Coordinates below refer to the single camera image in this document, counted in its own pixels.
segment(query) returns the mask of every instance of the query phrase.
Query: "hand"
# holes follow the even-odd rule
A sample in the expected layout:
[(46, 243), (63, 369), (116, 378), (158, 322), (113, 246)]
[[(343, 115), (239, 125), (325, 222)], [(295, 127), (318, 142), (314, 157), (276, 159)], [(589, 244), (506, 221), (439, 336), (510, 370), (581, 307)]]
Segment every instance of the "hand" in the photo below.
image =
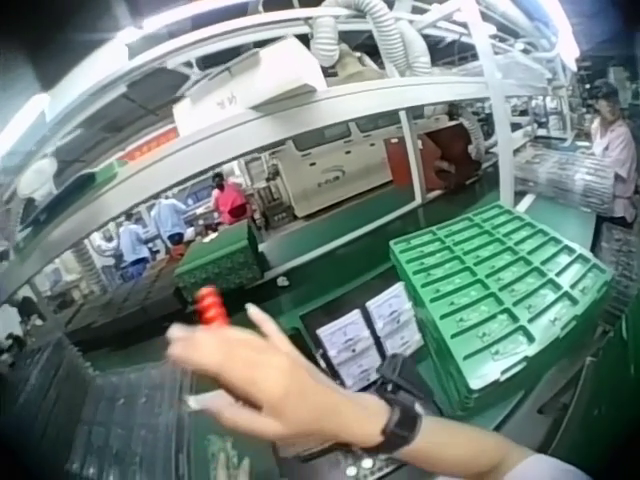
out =
[(382, 440), (389, 415), (382, 400), (340, 388), (269, 315), (252, 305), (247, 313), (261, 334), (233, 326), (174, 325), (167, 332), (169, 358), (212, 377), (226, 392), (207, 405), (222, 425), (279, 443), (313, 439), (368, 447)]

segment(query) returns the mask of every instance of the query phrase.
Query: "red screwdriver handle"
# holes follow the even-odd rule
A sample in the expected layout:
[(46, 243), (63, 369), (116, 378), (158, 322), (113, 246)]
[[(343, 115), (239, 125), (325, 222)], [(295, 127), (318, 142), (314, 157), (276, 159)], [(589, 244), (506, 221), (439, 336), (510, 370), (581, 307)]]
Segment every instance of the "red screwdriver handle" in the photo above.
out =
[(224, 307), (222, 295), (215, 287), (201, 288), (195, 296), (196, 309), (203, 325), (229, 325), (229, 314)]

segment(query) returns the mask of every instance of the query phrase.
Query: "stacked green trays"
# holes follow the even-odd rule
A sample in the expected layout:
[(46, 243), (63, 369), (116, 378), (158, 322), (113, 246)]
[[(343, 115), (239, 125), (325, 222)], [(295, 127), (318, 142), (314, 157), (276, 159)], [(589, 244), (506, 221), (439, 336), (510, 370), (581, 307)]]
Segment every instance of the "stacked green trays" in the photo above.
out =
[(533, 386), (586, 341), (611, 283), (590, 252), (500, 204), (393, 240), (391, 257), (458, 417)]
[(211, 241), (191, 245), (174, 272), (176, 284), (188, 299), (206, 285), (233, 290), (261, 278), (258, 242), (247, 221), (224, 228)]

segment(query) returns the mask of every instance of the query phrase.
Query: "black wristwatch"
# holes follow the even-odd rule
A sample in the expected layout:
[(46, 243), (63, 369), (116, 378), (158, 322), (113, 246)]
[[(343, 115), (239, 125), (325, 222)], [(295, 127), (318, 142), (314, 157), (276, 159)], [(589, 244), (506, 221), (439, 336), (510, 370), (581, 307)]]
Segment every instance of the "black wristwatch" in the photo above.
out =
[(374, 447), (361, 449), (372, 455), (393, 455), (413, 442), (422, 426), (422, 409), (416, 403), (407, 404), (392, 395), (380, 395), (390, 407), (391, 413), (382, 428), (382, 442)]

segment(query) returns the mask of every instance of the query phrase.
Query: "hat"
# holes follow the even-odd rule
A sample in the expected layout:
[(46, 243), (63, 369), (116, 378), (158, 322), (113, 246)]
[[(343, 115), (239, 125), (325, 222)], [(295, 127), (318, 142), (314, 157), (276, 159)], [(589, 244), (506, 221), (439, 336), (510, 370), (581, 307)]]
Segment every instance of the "hat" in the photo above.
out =
[(618, 89), (608, 80), (600, 79), (591, 87), (591, 97), (594, 100), (617, 100)]

